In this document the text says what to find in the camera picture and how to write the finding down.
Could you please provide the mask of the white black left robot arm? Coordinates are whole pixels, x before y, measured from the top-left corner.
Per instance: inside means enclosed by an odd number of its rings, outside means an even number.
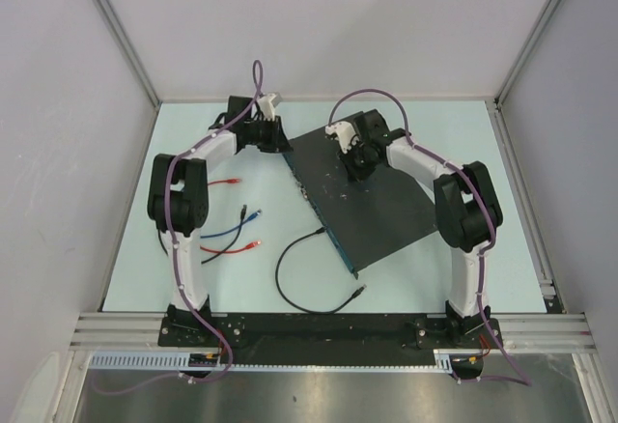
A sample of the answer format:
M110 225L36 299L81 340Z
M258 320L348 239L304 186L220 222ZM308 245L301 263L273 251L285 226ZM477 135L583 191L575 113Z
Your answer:
M268 154L289 152L279 96L231 96L206 137L179 155L156 155L147 213L172 265L175 288L159 331L161 347L197 347L214 332L202 265L201 230L209 212L208 174L246 146Z

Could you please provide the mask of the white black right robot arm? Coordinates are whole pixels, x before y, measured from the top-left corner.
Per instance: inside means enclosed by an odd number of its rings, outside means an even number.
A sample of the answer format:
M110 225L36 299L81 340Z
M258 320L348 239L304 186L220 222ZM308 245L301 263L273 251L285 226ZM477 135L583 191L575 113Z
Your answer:
M451 248L452 281L445 302L445 334L457 347L490 328L486 291L486 255L496 243L503 213L487 166L463 166L416 143L404 128L391 130L377 110L332 123L325 134L335 139L351 179L363 181L384 165L403 172L434 195L435 223Z

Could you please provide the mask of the dark network switch box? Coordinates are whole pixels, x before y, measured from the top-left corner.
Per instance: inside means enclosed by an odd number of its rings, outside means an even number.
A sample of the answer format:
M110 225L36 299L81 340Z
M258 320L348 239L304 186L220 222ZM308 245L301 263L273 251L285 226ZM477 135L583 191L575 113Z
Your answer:
M321 129L290 143L286 162L352 274L437 231L435 205L413 177L379 166L350 181L338 143Z

